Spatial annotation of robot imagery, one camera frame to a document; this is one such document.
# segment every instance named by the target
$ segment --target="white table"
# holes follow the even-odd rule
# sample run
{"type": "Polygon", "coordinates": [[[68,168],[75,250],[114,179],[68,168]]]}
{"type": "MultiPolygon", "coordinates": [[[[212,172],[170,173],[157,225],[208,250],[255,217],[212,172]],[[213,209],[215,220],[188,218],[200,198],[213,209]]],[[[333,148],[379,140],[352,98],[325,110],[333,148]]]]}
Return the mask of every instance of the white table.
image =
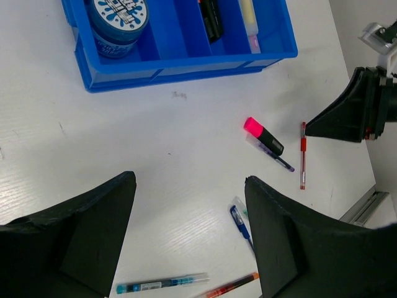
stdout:
{"type": "MultiPolygon", "coordinates": [[[[375,180],[364,143],[309,138],[307,190],[299,190],[300,122],[335,100],[348,77],[328,1],[288,7],[296,59],[260,74],[89,94],[60,1],[2,3],[0,224],[133,170],[115,284],[208,272],[202,286],[126,296],[186,298],[257,269],[228,213],[234,196],[244,199],[245,177],[338,219],[375,180]],[[247,144],[250,115],[285,145],[295,173],[247,144]]],[[[225,298],[260,293],[256,281],[225,298]]]]}

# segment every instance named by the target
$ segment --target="blue tray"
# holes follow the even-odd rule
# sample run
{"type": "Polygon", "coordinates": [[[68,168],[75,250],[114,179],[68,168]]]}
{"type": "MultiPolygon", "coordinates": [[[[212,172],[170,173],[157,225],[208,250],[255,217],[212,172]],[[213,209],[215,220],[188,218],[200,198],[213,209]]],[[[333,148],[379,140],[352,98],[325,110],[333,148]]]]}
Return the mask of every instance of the blue tray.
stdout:
{"type": "Polygon", "coordinates": [[[285,0],[253,0],[261,54],[253,55],[239,0],[218,0],[225,29],[209,44],[198,0],[147,0],[150,19],[136,47],[114,60],[96,50],[83,0],[62,0],[76,59],[90,92],[255,73],[298,49],[285,0]]]}

